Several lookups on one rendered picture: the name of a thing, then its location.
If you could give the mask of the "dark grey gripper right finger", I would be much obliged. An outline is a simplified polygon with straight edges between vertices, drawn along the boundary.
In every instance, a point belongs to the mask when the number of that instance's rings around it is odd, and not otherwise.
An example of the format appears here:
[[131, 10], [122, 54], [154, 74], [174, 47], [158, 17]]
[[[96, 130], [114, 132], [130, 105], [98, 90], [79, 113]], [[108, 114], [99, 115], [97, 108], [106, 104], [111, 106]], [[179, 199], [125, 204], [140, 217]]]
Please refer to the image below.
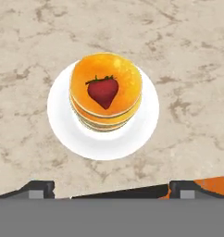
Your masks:
[[169, 189], [170, 199], [224, 199], [223, 194], [205, 190], [194, 181], [171, 181]]

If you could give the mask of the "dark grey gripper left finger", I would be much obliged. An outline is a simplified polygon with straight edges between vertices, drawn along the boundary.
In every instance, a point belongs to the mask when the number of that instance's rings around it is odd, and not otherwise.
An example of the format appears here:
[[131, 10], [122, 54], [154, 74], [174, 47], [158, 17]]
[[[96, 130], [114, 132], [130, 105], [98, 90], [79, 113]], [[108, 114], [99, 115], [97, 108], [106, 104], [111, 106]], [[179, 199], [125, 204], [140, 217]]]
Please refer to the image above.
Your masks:
[[18, 190], [0, 195], [0, 199], [54, 199], [54, 181], [29, 181]]

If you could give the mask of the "red strawberry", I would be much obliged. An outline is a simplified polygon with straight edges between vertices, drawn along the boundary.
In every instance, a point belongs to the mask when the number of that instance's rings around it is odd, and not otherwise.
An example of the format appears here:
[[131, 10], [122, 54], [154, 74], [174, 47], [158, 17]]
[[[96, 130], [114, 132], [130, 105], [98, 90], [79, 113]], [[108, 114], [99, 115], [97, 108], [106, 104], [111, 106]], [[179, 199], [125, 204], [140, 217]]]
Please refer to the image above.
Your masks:
[[103, 79], [95, 77], [85, 82], [85, 85], [88, 95], [103, 109], [109, 109], [118, 93], [118, 82], [113, 75], [105, 76]]

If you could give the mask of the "golden pancake stack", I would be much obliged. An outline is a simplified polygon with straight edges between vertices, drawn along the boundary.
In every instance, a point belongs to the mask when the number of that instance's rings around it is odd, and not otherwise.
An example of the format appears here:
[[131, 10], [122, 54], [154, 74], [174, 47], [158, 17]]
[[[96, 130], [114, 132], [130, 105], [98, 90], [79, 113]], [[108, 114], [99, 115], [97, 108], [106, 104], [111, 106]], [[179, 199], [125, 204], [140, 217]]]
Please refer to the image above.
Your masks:
[[[103, 109], [88, 95], [85, 82], [111, 75], [118, 82], [118, 93], [109, 109]], [[93, 131], [114, 131], [137, 112], [142, 87], [141, 73], [130, 60], [113, 53], [96, 53], [75, 64], [69, 80], [69, 101], [83, 125]]]

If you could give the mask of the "white round plate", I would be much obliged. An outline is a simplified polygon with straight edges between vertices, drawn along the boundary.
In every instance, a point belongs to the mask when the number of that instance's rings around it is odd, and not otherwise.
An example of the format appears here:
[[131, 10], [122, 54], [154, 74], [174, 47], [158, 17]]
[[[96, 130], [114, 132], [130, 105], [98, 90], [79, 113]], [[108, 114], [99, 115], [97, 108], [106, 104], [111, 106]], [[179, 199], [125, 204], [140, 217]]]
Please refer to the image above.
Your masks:
[[86, 128], [69, 102], [69, 78], [76, 63], [63, 69], [47, 99], [47, 116], [56, 138], [71, 152], [93, 160], [114, 160], [133, 154], [150, 139], [159, 117], [156, 88], [140, 69], [142, 102], [135, 115], [120, 129], [96, 132]]

